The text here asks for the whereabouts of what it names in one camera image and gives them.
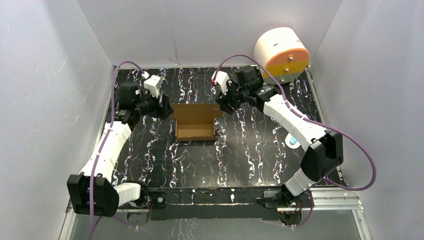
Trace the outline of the brown cardboard box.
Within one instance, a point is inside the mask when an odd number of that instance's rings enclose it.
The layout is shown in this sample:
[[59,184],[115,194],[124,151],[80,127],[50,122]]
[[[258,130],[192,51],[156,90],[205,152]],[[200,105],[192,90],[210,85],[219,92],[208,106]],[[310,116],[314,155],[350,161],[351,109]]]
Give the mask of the brown cardboard box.
[[175,120],[175,137],[178,142],[213,141],[216,136],[215,120],[224,112],[216,103],[172,103],[170,116]]

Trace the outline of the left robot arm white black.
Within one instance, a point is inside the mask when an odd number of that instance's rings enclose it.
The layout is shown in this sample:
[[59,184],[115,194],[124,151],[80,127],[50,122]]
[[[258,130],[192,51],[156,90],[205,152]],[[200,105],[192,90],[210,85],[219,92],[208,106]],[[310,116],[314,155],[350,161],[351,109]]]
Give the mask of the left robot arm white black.
[[147,185],[129,181],[112,185],[112,175],[124,144],[141,117],[166,120],[174,111],[169,97],[160,92],[161,82],[147,80],[143,86],[124,83],[117,91],[117,101],[106,120],[100,142],[85,166],[67,180],[70,202],[75,213],[113,217],[118,208],[132,203],[144,208],[149,203]]

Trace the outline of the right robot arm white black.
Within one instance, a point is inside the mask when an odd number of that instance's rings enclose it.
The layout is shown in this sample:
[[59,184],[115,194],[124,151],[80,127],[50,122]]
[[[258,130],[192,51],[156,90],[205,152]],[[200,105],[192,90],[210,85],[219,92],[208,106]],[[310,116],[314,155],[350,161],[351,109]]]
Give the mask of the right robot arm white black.
[[236,78],[217,69],[211,78],[220,88],[215,101],[230,115],[247,103],[272,118],[287,130],[304,150],[299,170],[272,195],[264,195],[257,203],[265,208],[295,207],[310,188],[343,163],[343,137],[334,130],[310,122],[285,97],[282,85],[275,79],[267,83],[253,66],[235,72]]

